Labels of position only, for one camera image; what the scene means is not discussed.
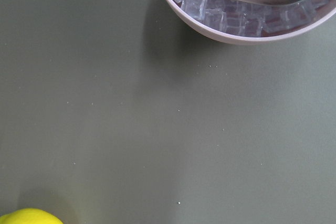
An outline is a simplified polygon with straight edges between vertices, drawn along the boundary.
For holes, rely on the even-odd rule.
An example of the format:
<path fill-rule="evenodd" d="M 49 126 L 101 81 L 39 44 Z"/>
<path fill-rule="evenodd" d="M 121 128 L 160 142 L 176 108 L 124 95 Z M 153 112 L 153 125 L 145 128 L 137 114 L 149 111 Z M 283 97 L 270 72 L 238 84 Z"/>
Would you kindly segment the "yellow lemon far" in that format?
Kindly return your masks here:
<path fill-rule="evenodd" d="M 63 224 L 56 216 L 36 208 L 24 208 L 1 216 L 3 224 Z"/>

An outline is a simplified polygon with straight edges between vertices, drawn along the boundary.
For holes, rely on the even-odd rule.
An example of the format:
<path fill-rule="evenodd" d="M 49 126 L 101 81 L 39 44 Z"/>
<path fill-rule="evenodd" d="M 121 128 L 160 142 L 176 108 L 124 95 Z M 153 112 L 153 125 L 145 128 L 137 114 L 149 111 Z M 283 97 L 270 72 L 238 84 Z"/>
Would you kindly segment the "pink bowl with ice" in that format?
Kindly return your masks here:
<path fill-rule="evenodd" d="M 260 5 L 237 0 L 166 0 L 198 33 L 234 45 L 256 45 L 301 35 L 335 14 L 335 0 Z"/>

